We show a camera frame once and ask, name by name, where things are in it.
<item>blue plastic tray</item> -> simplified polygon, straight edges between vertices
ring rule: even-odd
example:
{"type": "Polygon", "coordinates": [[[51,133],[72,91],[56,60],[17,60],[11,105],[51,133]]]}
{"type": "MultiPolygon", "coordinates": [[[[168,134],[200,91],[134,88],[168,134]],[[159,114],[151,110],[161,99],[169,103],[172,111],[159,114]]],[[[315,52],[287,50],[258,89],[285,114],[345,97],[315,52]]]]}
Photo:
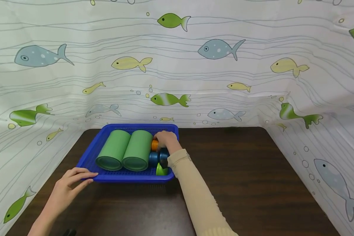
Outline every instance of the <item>blue plastic tray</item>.
{"type": "Polygon", "coordinates": [[[169,173],[166,176],[157,176],[156,168],[148,168],[145,171],[134,172],[125,169],[124,167],[118,171],[107,171],[96,165],[95,159],[104,146],[108,136],[113,130],[121,129],[129,134],[142,129],[155,135],[159,131],[170,131],[176,134],[177,139],[178,127],[173,124],[109,124],[102,127],[90,143],[87,150],[84,152],[77,167],[87,168],[91,172],[98,172],[98,175],[93,178],[96,182],[115,182],[115,183],[165,183],[174,178],[173,171],[169,168],[169,173]]]}

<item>fish pattern backdrop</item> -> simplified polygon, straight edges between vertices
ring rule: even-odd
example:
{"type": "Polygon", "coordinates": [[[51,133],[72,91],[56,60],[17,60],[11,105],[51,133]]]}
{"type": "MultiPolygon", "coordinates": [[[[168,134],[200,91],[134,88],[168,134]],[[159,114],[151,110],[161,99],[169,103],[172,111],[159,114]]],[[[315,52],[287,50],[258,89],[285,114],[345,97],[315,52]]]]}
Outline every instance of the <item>fish pattern backdrop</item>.
{"type": "Polygon", "coordinates": [[[112,123],[263,127],[354,236],[354,0],[0,0],[0,236],[112,123]]]}

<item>light blue fish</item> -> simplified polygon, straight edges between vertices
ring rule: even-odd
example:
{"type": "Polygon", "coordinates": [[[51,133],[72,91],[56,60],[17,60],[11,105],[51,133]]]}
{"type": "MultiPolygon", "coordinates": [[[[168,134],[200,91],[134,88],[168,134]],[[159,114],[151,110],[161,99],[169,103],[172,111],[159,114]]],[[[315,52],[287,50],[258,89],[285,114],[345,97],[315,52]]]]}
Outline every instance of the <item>light blue fish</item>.
{"type": "Polygon", "coordinates": [[[45,67],[56,63],[59,59],[64,59],[74,65],[66,57],[66,47],[66,44],[60,45],[58,54],[37,45],[23,47],[17,52],[14,62],[26,67],[45,67]]]}
{"type": "Polygon", "coordinates": [[[101,105],[101,104],[96,104],[93,105],[89,111],[87,112],[87,114],[85,115],[85,117],[88,116],[92,116],[93,114],[97,114],[97,113],[105,113],[108,111],[113,111],[115,112],[118,116],[121,116],[121,114],[119,113],[119,111],[117,111],[118,105],[117,104],[113,104],[110,107],[107,107],[105,105],[101,105]]]}
{"type": "Polygon", "coordinates": [[[229,54],[232,54],[235,60],[237,60],[236,51],[246,40],[241,40],[236,43],[233,48],[231,46],[220,39],[211,39],[206,42],[199,50],[198,53],[207,59],[220,59],[226,57],[229,54]]]}
{"type": "Polygon", "coordinates": [[[345,200],[345,209],[349,221],[354,220],[354,199],[350,197],[350,192],[346,181],[336,167],[322,159],[313,160],[323,181],[334,193],[345,200]]]}
{"type": "Polygon", "coordinates": [[[215,119],[215,120],[229,120],[229,119],[235,118],[237,121],[241,121],[240,117],[245,114],[246,114],[246,111],[239,111],[235,115],[227,109],[218,108],[218,109],[210,111],[210,113],[207,116],[212,119],[215,119]]]}

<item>green cylinder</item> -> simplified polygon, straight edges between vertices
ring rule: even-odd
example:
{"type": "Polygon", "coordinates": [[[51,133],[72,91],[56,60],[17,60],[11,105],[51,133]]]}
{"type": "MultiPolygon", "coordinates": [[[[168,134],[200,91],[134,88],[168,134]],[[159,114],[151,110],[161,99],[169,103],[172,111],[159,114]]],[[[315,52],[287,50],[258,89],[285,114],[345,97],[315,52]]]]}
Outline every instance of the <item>green cylinder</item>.
{"type": "Polygon", "coordinates": [[[143,171],[148,167],[153,135],[144,130],[134,131],[127,146],[122,165],[131,171],[143,171]]]}
{"type": "Polygon", "coordinates": [[[121,169],[130,137],[126,131],[120,129],[112,131],[96,158],[97,166],[110,171],[121,169]]]}

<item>beige sleeve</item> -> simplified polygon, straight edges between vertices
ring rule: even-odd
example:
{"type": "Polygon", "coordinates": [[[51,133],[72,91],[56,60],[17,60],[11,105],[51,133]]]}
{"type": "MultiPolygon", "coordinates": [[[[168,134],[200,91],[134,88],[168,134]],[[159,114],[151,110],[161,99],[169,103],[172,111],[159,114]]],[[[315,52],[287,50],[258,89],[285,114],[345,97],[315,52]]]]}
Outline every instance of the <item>beige sleeve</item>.
{"type": "Polygon", "coordinates": [[[222,216],[214,197],[186,150],[179,150],[168,157],[168,166],[180,181],[197,236],[238,236],[222,216]]]}

